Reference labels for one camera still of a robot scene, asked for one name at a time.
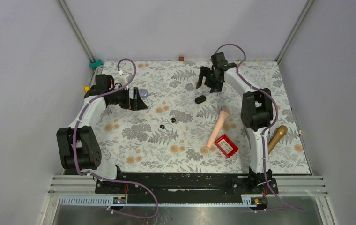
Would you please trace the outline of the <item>lavender earbud charging case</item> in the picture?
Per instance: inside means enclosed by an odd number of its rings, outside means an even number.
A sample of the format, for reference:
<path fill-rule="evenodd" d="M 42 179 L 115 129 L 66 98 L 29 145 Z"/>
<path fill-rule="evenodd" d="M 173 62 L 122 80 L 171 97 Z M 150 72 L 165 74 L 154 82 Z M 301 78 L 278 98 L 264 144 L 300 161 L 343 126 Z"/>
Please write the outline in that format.
<path fill-rule="evenodd" d="M 149 96 L 149 92 L 145 89 L 139 89 L 138 93 L 141 98 L 147 98 Z"/>

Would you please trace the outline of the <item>black earbud charging case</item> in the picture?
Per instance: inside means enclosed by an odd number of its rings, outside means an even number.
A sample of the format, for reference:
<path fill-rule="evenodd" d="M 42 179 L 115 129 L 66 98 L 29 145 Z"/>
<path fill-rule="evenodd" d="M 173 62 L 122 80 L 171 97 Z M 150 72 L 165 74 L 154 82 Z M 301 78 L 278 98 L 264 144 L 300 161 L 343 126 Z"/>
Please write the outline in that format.
<path fill-rule="evenodd" d="M 200 95 L 195 98 L 194 102 L 196 104 L 201 104 L 201 103 L 205 102 L 206 100 L 207 100 L 207 97 L 205 95 Z"/>

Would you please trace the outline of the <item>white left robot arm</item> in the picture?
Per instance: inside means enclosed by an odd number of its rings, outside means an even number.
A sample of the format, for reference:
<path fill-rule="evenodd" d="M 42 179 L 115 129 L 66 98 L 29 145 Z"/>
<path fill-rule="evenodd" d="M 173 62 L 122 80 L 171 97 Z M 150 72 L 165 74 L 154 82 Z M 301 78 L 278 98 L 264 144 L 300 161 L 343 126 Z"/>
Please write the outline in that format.
<path fill-rule="evenodd" d="M 107 187 L 114 193 L 123 190 L 125 181 L 119 177 L 120 168 L 102 160 L 101 148 L 95 134 L 95 126 L 102 112 L 109 105 L 139 111 L 148 107 L 140 96 L 139 88 L 130 89 L 126 84 L 116 88 L 117 81 L 111 75 L 96 75 L 95 84 L 86 88 L 84 104 L 75 120 L 56 133 L 60 160 L 68 175 L 92 175 L 107 180 Z"/>

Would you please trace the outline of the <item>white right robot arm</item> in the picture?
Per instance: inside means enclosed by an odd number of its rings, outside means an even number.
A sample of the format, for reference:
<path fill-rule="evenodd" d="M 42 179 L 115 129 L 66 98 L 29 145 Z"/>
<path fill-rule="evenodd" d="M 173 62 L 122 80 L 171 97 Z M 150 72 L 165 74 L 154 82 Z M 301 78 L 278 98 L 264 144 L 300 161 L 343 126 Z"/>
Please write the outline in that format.
<path fill-rule="evenodd" d="M 268 167 L 267 139 L 271 121 L 274 118 L 271 92 L 268 88 L 259 89 L 239 73 L 239 66 L 229 63 L 224 53 L 211 56 L 212 66 L 200 68 L 197 87 L 203 84 L 210 92 L 221 92 L 224 83 L 230 85 L 241 97 L 241 121 L 250 144 L 250 166 L 248 187 L 260 193 L 272 186 L 272 171 Z"/>

